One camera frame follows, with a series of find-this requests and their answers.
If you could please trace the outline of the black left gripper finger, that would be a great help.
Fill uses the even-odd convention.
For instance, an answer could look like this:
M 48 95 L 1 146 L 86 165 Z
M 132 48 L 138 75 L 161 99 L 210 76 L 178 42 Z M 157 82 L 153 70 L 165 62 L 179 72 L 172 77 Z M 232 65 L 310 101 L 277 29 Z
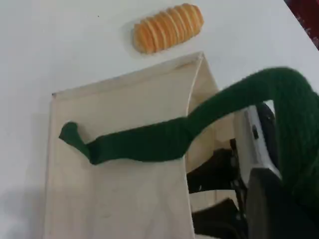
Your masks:
M 299 225 L 293 215 L 296 207 L 271 170 L 255 168 L 251 171 L 246 205 L 248 238 L 299 238 Z

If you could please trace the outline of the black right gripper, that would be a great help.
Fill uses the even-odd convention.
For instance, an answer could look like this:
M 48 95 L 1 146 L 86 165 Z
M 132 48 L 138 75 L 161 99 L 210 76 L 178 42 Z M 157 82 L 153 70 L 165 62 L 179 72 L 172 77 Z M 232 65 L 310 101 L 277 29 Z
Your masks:
M 211 190 L 231 190 L 236 193 L 237 209 L 227 198 L 214 206 L 193 213 L 193 227 L 197 235 L 219 239 L 247 237 L 247 187 L 240 173 L 236 140 L 230 140 L 231 149 L 218 149 L 202 165 L 187 173 L 189 193 Z

